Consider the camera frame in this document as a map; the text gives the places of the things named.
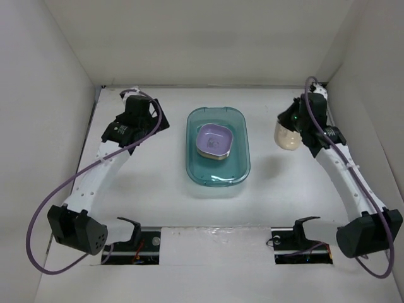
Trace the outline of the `teal plastic bin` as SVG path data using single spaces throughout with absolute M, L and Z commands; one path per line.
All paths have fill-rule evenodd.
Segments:
M 213 123 L 229 128 L 234 135 L 230 154 L 224 160 L 202 157 L 196 147 L 200 127 Z M 208 187 L 234 186 L 250 173 L 251 161 L 246 120 L 233 107 L 200 107 L 193 110 L 186 124 L 186 172 L 195 183 Z

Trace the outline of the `purple plate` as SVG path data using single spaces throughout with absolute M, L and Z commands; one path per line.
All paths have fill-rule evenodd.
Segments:
M 233 132 L 218 124 L 208 123 L 200 127 L 196 137 L 197 150 L 223 155 L 231 151 L 234 135 Z

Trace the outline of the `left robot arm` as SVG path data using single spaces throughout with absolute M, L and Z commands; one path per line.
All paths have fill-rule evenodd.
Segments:
M 110 228 L 96 218 L 95 205 L 135 148 L 168 127 L 158 100 L 142 95 L 128 97 L 124 112 L 101 136 L 95 165 L 85 171 L 62 206 L 51 206 L 47 213 L 57 243 L 92 256 L 110 244 Z

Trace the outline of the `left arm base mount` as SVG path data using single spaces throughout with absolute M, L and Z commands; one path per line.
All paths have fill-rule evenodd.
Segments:
M 102 251 L 102 265 L 159 265 L 161 229 L 146 228 L 140 233 L 140 240 L 135 246 L 126 242 L 116 242 L 112 252 L 111 246 Z

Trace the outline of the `cream plate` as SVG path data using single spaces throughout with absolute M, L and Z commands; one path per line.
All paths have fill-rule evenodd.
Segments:
M 274 140 L 280 148 L 290 151 L 298 149 L 302 143 L 301 135 L 297 131 L 285 128 L 278 121 L 275 126 Z
M 211 154 L 211 153 L 206 153 L 203 151 L 198 150 L 198 153 L 205 158 L 209 158 L 212 160 L 224 160 L 225 158 L 227 158 L 229 156 L 229 153 L 225 153 L 223 155 L 216 155 L 216 154 Z

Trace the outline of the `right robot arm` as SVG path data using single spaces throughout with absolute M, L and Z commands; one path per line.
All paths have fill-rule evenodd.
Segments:
M 293 100 L 292 105 L 278 115 L 275 142 L 284 150 L 306 146 L 313 158 L 330 177 L 341 197 L 349 223 L 337 226 L 326 223 L 319 228 L 319 218 L 312 228 L 301 227 L 292 232 L 292 241 L 301 249 L 319 240 L 337 245 L 348 258 L 385 251 L 403 223 L 398 210 L 390 210 L 371 192 L 358 166 L 352 160 L 347 141 L 327 117 L 327 99 L 320 93 L 309 93 Z

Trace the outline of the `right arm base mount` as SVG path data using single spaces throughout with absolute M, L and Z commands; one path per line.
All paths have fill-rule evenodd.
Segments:
M 333 264 L 328 244 L 319 241 L 298 242 L 292 227 L 272 228 L 266 245 L 273 249 L 275 264 Z

